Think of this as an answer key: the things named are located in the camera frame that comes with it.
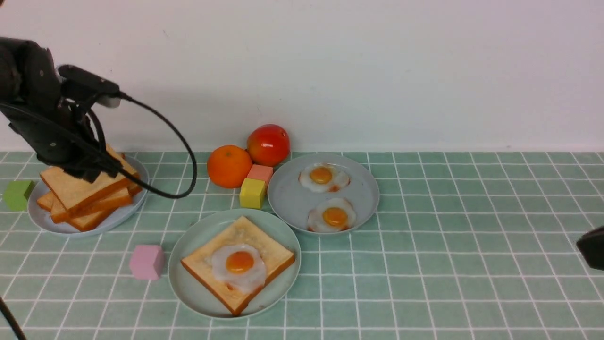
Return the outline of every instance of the stack of bread slices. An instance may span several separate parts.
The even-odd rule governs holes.
[[[124,154],[118,154],[109,145],[107,152],[119,159],[127,172],[140,177]],[[122,174],[111,178],[101,173],[95,182],[89,183],[52,166],[42,171],[40,177],[50,191],[37,200],[38,206],[50,213],[53,222],[67,222],[80,232],[95,229],[117,209],[132,204],[134,196],[142,191]]]

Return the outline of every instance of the tiled countertop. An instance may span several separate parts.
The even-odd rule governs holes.
[[[132,155],[156,186],[188,185],[186,154]],[[166,276],[129,273],[134,245],[161,244],[169,255],[200,218],[238,207],[236,191],[208,182],[205,164],[193,195],[149,195],[99,237],[45,234],[0,203],[0,293],[30,339],[604,339],[604,272],[587,268],[574,245],[604,225],[604,155],[344,155],[377,178],[379,212],[346,237],[300,235],[297,282],[258,317],[196,316]],[[2,191],[13,178],[38,178],[45,166],[32,156],[0,153]],[[0,323],[0,339],[11,336]]]

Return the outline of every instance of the white wall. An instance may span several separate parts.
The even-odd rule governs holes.
[[[297,150],[604,149],[603,32],[602,0],[0,8],[0,35],[118,82],[198,150],[241,144],[268,122],[283,125]],[[134,106],[97,111],[118,147],[182,149]],[[4,122],[0,148],[27,149]]]

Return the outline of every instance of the toy block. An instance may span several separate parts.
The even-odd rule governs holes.
[[[248,173],[248,178],[264,181],[267,186],[268,182],[271,180],[271,177],[272,168],[270,166],[254,164]]]
[[[35,186],[34,181],[12,181],[4,190],[2,200],[12,211],[26,211],[27,201]]]
[[[266,183],[262,180],[246,178],[241,185],[239,205],[242,208],[260,209],[266,196]]]
[[[138,280],[157,280],[164,271],[164,264],[161,246],[137,244],[130,258],[130,271]]]

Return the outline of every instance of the egg yolk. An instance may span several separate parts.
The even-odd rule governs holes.
[[[323,212],[323,220],[332,227],[341,227],[348,221],[348,214],[342,208],[331,207]]]
[[[245,273],[254,266],[254,258],[248,252],[234,252],[226,258],[226,263],[229,272]]]
[[[318,184],[326,184],[332,180],[332,172],[326,167],[320,166],[310,172],[310,179]]]

